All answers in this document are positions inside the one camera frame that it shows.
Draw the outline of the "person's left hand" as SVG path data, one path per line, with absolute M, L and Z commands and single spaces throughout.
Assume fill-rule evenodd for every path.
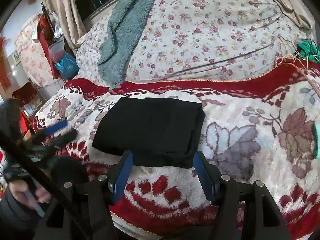
M 29 186 L 23 180 L 13 180 L 8 185 L 12 196 L 19 203 L 32 210 L 35 209 L 36 204 L 48 203 L 52 198 L 51 194 L 43 186 L 36 188 L 33 199 L 28 198 L 27 193 L 30 193 Z

